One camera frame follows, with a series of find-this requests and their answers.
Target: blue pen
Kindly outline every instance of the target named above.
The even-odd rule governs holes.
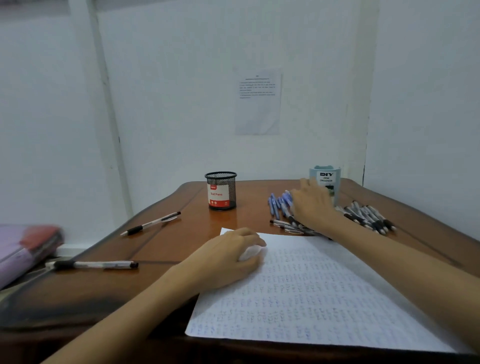
[[[293,201],[292,194],[290,193],[290,191],[289,191],[289,190],[285,190],[285,193],[287,194],[288,199],[289,199],[290,201]]]
[[[288,207],[287,205],[285,205],[285,200],[282,197],[279,197],[279,199],[280,199],[280,206],[282,207],[283,215],[288,219],[288,221],[293,227],[297,228],[298,227],[297,222],[288,211]]]
[[[271,200],[272,200],[272,205],[273,205],[273,210],[275,212],[275,217],[277,220],[280,220],[280,215],[278,214],[278,209],[280,208],[280,205],[276,201],[276,197],[274,194],[271,194]]]
[[[285,210],[282,207],[282,198],[281,197],[278,198],[278,204],[280,205],[280,211],[282,211],[283,216],[287,217],[285,215]]]
[[[272,198],[271,197],[268,198],[268,204],[270,205],[270,214],[272,216],[275,216],[275,213],[273,212],[273,205],[272,205]]]
[[[293,206],[293,202],[290,200],[290,197],[288,196],[288,194],[283,194],[282,197],[290,207]]]

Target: label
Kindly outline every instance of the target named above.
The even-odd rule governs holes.
[[[228,194],[227,184],[208,184],[208,204],[213,207],[230,206],[230,198]]]
[[[332,198],[332,203],[335,198],[334,192],[334,185],[336,181],[336,171],[328,172],[328,171],[318,171],[317,172],[317,182],[319,186],[325,186],[328,188],[328,192],[330,197]]]

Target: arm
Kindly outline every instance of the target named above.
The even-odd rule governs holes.
[[[315,178],[302,179],[300,185],[292,192],[299,222],[350,250],[480,353],[479,278],[344,218]]]
[[[265,242],[247,228],[207,241],[145,291],[44,363],[101,364],[124,360],[153,328],[187,299],[245,278],[257,269],[262,262],[260,255],[238,261],[252,245],[265,246]]]

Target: light blue desk organizer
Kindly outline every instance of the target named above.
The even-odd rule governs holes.
[[[310,177],[315,177],[319,185],[328,188],[332,202],[336,206],[340,192],[341,169],[332,166],[315,166],[310,168]]]

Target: table top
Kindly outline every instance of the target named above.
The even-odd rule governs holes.
[[[136,270],[72,270],[48,272],[27,283],[0,303],[0,341],[35,341],[78,335],[148,287],[171,266],[181,262],[222,227],[250,227],[270,234],[288,234],[269,223],[267,198],[286,189],[299,187],[297,180],[238,181],[237,208],[230,211],[208,209],[205,182],[188,182],[167,198],[138,213],[123,226],[81,253],[77,260],[135,260]],[[388,236],[414,249],[434,256],[480,277],[480,242],[398,201],[365,189],[352,180],[342,179],[339,204],[357,200],[372,205],[398,230]],[[120,233],[174,211],[180,218],[156,225],[136,235]],[[211,339],[188,338],[183,333],[196,298],[165,320],[155,332],[168,332],[178,340],[205,343]],[[325,355],[341,347],[224,340],[248,349],[270,352]],[[348,349],[349,352],[366,348]]]

